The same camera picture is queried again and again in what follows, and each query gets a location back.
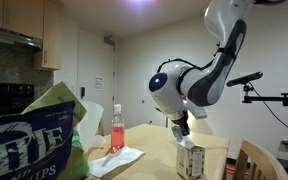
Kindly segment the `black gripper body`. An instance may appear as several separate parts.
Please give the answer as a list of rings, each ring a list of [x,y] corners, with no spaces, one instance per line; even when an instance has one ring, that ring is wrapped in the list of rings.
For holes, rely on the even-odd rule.
[[[173,123],[179,125],[181,128],[187,128],[188,127],[187,119],[188,114],[186,111],[184,111],[183,116],[179,119],[173,120]]]

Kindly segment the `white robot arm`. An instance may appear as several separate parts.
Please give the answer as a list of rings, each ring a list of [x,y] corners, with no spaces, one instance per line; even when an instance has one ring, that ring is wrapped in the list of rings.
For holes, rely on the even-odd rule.
[[[190,134],[188,115],[207,116],[204,108],[218,102],[227,76],[246,36],[244,20],[254,0],[211,0],[204,15],[206,29],[217,38],[213,59],[199,67],[177,58],[177,65],[159,69],[149,81],[149,91],[158,109],[179,128]]]

